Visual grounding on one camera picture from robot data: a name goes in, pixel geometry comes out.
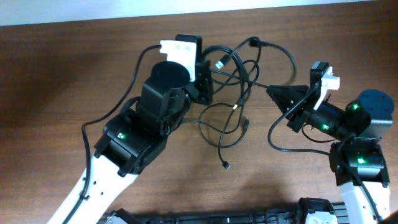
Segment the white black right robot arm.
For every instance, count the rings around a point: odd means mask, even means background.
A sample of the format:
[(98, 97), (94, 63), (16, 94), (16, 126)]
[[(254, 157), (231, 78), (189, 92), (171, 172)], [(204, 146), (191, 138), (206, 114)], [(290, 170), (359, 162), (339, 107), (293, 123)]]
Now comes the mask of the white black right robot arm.
[(321, 96), (318, 85), (271, 85), (267, 94), (293, 131), (310, 125), (332, 137), (326, 155), (349, 222), (385, 221), (390, 215), (390, 180), (379, 142), (392, 126), (393, 99), (380, 90), (368, 89), (341, 109)]

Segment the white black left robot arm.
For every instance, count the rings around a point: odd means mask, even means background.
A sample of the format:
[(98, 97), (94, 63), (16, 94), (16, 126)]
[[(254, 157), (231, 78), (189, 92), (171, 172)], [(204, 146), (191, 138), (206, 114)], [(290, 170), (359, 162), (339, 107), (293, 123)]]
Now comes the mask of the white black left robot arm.
[(195, 64), (197, 79), (177, 62), (152, 67), (140, 96), (125, 102), (103, 128), (90, 168), (53, 214), (50, 223), (96, 223), (164, 149), (193, 103), (211, 102), (210, 61)]

